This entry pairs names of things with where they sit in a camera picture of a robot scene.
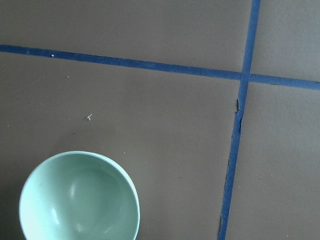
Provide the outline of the green bowl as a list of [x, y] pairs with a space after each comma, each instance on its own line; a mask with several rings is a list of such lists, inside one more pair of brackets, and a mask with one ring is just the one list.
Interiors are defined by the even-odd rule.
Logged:
[[134, 240], [140, 226], [135, 185], [115, 161], [68, 151], [38, 165], [19, 199], [27, 240]]

